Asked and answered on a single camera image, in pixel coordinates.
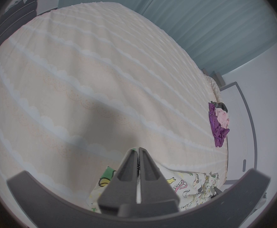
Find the purple clothing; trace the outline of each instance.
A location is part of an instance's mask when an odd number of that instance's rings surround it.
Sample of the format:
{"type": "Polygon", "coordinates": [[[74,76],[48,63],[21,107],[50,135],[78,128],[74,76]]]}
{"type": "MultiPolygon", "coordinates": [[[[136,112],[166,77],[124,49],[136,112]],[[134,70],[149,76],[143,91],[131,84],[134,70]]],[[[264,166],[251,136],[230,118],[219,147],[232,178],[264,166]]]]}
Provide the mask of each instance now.
{"type": "Polygon", "coordinates": [[[221,126],[221,124],[217,120],[217,116],[215,115],[215,106],[212,103],[209,103],[209,121],[212,134],[214,136],[215,146],[222,147],[224,139],[226,138],[227,133],[229,133],[230,129],[221,126]]]}

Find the dark gray cloth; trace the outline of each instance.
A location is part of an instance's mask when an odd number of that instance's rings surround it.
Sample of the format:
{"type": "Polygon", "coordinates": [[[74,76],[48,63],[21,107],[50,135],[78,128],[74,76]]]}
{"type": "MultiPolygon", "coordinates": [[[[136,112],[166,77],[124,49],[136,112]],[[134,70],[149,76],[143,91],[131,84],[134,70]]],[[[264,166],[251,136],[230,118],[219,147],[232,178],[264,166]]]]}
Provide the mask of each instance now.
{"type": "Polygon", "coordinates": [[[221,108],[223,111],[228,113],[227,107],[223,102],[217,103],[215,101],[212,101],[211,103],[214,104],[215,108],[221,108]]]}

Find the mattress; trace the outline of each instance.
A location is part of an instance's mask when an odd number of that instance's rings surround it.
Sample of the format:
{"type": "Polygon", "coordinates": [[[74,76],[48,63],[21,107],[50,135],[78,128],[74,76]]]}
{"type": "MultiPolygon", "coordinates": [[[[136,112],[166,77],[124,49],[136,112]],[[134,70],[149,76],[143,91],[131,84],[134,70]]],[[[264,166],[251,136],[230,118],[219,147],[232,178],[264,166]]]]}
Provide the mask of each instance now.
{"type": "Polygon", "coordinates": [[[134,147],[174,171],[218,173],[220,187],[227,146],[214,144],[215,100],[190,56],[120,4],[38,16],[0,46],[0,195],[23,215],[6,180],[25,169],[86,208],[106,167],[134,147]]]}

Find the beige bed sheet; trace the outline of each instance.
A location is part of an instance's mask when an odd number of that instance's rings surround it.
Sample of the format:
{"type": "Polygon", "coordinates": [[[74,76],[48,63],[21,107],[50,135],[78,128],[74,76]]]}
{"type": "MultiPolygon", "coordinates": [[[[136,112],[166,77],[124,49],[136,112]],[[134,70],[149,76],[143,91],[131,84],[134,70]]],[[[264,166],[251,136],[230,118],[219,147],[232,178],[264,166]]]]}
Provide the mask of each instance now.
{"type": "Polygon", "coordinates": [[[86,208],[107,165],[146,148],[166,168],[219,173],[208,117],[212,87],[187,53],[152,22],[117,3],[53,10],[0,47],[0,194],[31,224],[6,179],[28,170],[86,208]]]}

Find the pile of clothes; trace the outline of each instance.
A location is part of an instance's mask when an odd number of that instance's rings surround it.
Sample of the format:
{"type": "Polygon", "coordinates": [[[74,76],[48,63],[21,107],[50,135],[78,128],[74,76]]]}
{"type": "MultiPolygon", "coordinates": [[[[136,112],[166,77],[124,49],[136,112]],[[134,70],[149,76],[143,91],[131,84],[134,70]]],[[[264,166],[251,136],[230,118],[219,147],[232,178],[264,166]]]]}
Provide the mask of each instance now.
{"type": "Polygon", "coordinates": [[[224,139],[229,133],[228,110],[224,103],[209,102],[209,121],[216,147],[222,147],[224,139]]]}

